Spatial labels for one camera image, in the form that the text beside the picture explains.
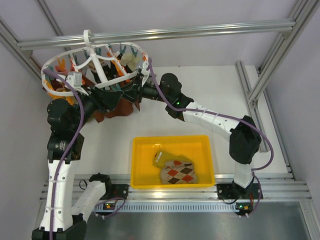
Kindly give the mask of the mustard yellow sock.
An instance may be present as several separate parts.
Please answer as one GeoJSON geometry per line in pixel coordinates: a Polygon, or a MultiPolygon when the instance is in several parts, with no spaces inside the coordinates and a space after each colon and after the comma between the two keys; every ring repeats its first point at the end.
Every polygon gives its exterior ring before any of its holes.
{"type": "Polygon", "coordinates": [[[153,165],[158,168],[175,167],[191,162],[191,160],[183,155],[172,154],[164,150],[158,151],[153,158],[153,165]]]}

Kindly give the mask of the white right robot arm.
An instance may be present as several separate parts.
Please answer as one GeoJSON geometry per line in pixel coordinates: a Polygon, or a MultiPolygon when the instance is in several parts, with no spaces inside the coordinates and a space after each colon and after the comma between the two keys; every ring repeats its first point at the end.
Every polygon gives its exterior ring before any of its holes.
{"type": "Polygon", "coordinates": [[[228,199],[245,199],[252,192],[254,174],[252,159],[258,152],[262,138],[253,119],[213,113],[181,92],[182,84],[173,73],[165,73],[160,83],[142,83],[140,76],[123,87],[124,98],[139,105],[143,98],[165,102],[167,113],[174,119],[196,124],[210,130],[229,143],[229,155],[235,161],[235,175],[228,199]]]}

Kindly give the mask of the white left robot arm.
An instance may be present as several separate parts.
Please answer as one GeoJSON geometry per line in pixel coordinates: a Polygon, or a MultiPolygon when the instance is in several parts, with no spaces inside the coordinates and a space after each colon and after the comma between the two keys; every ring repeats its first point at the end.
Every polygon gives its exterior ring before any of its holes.
{"type": "Polygon", "coordinates": [[[80,131],[95,112],[114,110],[121,91],[90,88],[75,94],[77,103],[55,99],[47,106],[51,135],[47,144],[48,189],[43,218],[33,230],[33,240],[82,240],[87,221],[100,200],[117,201],[109,175],[92,175],[75,204],[72,203],[76,169],[81,159],[84,136],[80,131]]]}

